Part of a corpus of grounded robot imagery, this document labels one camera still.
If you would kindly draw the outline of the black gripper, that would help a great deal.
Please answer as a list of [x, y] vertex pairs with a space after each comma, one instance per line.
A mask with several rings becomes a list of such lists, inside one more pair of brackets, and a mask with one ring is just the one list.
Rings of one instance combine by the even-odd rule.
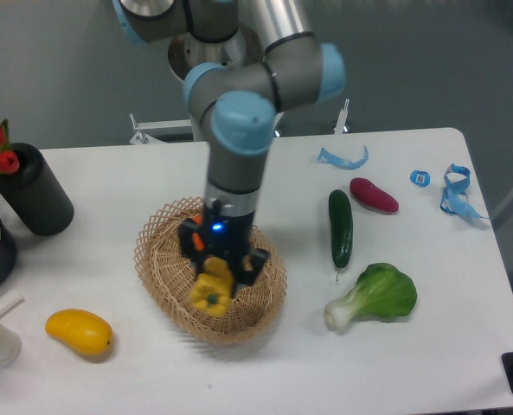
[[[181, 254], [190, 260], [195, 273], [202, 273], [206, 258], [216, 257], [229, 263], [234, 284], [232, 297], [238, 290], [252, 286], [268, 260], [268, 251], [250, 247], [253, 217], [256, 204], [241, 199], [234, 202], [210, 197], [203, 201], [202, 224], [196, 225], [191, 218], [178, 228]], [[202, 239], [203, 250], [195, 250], [191, 235], [197, 231]]]

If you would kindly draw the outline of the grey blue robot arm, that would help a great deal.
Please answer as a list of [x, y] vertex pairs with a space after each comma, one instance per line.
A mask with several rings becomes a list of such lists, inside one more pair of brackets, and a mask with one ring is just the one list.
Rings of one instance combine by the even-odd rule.
[[269, 256], [250, 237], [276, 116], [335, 98], [346, 85], [343, 57], [316, 41], [301, 2], [252, 1], [250, 8], [260, 61], [182, 52], [189, 68], [183, 99], [209, 159], [202, 218], [180, 226], [180, 245], [196, 282], [229, 296], [252, 285]]

